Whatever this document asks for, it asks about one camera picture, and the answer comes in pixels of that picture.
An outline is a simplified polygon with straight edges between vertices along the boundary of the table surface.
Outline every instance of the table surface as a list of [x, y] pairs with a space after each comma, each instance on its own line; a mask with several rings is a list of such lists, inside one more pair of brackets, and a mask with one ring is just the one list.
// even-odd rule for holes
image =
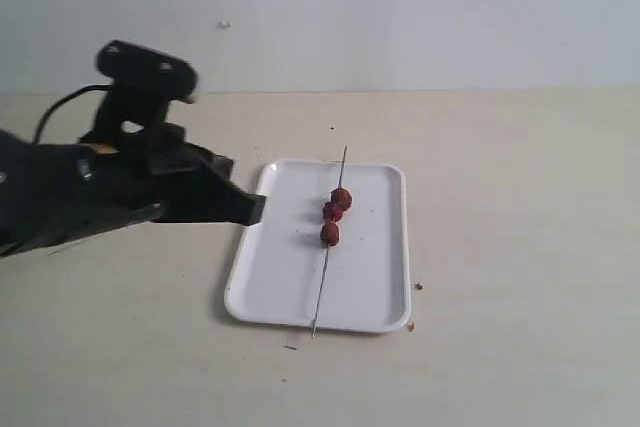
[[[4, 96], [30, 136], [52, 96]], [[0, 262], [0, 425], [628, 425], [640, 417], [640, 89], [207, 95], [191, 141], [407, 176], [416, 330], [232, 320], [240, 229], [141, 225]], [[57, 113], [73, 141], [98, 96]], [[293, 346], [290, 350], [284, 346]]]

